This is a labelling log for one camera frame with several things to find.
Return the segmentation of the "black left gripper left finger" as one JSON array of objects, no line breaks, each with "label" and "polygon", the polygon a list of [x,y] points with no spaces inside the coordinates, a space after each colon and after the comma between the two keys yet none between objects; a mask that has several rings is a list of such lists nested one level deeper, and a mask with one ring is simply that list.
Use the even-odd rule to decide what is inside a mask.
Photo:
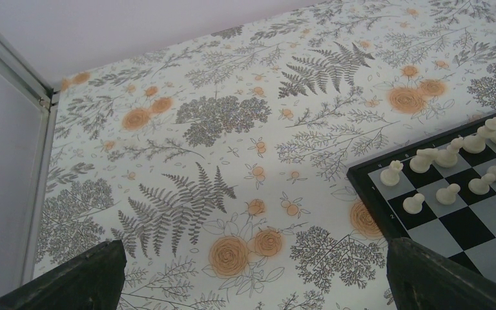
[{"label": "black left gripper left finger", "polygon": [[0,297],[0,309],[116,309],[127,257],[105,241]]}]

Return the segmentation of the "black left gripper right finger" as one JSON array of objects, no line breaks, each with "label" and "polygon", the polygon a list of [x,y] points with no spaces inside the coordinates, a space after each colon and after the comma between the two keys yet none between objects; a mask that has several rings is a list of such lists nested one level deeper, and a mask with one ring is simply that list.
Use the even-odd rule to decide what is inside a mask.
[{"label": "black left gripper right finger", "polygon": [[387,280],[397,309],[496,309],[496,283],[409,238],[388,241]]}]

